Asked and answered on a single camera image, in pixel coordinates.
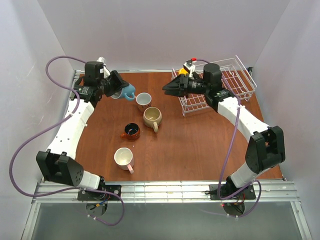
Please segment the yellow textured cup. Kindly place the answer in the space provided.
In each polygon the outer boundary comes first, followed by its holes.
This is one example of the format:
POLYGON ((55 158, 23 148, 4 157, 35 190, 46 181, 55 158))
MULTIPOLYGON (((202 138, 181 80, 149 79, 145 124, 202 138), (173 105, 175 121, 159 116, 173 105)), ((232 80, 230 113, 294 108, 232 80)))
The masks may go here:
POLYGON ((179 75, 180 75, 180 74, 189 75, 190 73, 189 73, 187 70, 185 70, 184 68, 181 68, 181 69, 179 69, 178 74, 179 74, 179 75))

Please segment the blue mug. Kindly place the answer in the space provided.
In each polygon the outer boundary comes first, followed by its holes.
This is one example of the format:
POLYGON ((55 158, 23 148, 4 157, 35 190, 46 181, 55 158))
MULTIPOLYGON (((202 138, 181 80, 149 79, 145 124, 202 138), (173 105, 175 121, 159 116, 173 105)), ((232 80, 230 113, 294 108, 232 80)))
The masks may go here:
POLYGON ((136 88, 129 84, 128 86, 121 89, 121 91, 116 92, 111 96, 111 98, 117 100, 117 99, 126 99, 128 101, 134 101, 135 100, 135 92, 136 88))

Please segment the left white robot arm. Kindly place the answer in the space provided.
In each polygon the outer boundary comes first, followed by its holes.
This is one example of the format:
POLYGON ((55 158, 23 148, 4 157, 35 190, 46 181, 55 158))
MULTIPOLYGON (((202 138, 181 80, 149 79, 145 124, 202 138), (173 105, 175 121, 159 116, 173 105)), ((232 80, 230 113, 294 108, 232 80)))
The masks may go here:
POLYGON ((133 101, 136 90, 116 70, 108 70, 103 57, 85 63, 84 76, 75 82, 74 90, 79 96, 70 96, 66 115, 71 117, 61 124, 47 150, 37 153, 36 162, 46 181, 98 190, 103 178, 76 162, 79 140, 102 96, 133 101))

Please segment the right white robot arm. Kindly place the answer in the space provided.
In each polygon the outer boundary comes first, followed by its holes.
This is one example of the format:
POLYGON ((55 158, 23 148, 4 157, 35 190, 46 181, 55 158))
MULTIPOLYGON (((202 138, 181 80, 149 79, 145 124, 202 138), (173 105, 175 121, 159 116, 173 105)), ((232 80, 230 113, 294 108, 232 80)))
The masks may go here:
POLYGON ((195 72, 193 62, 187 61, 179 74, 162 87, 166 95, 186 97, 189 94, 204 95, 206 104, 234 125, 248 142, 244 164, 229 175, 225 184, 218 183, 211 192, 221 200, 241 194, 258 176, 285 161, 284 132, 279 126, 271 127, 260 121, 242 104, 226 82, 220 66, 207 63, 202 75, 195 72))

